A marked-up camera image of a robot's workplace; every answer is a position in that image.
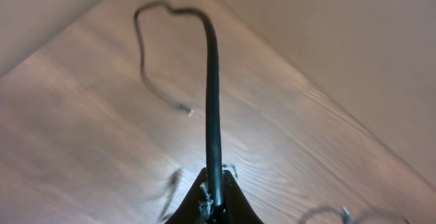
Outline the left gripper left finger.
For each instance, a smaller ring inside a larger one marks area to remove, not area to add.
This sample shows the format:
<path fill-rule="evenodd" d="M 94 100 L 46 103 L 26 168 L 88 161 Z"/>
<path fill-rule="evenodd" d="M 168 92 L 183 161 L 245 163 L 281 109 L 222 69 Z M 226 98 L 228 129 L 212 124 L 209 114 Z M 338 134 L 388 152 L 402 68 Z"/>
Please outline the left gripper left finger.
<path fill-rule="evenodd" d="M 203 168 L 180 206 L 165 224 L 207 224 L 210 215 L 211 197 L 208 193 L 206 168 Z"/>

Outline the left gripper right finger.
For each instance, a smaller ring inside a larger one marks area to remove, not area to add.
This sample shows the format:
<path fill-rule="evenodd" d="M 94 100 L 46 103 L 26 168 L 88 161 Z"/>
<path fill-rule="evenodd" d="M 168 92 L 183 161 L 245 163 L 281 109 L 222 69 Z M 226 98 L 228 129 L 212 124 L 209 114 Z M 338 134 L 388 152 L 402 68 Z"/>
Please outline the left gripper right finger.
<path fill-rule="evenodd" d="M 223 171 L 223 187 L 229 224 L 263 224 L 229 170 Z"/>

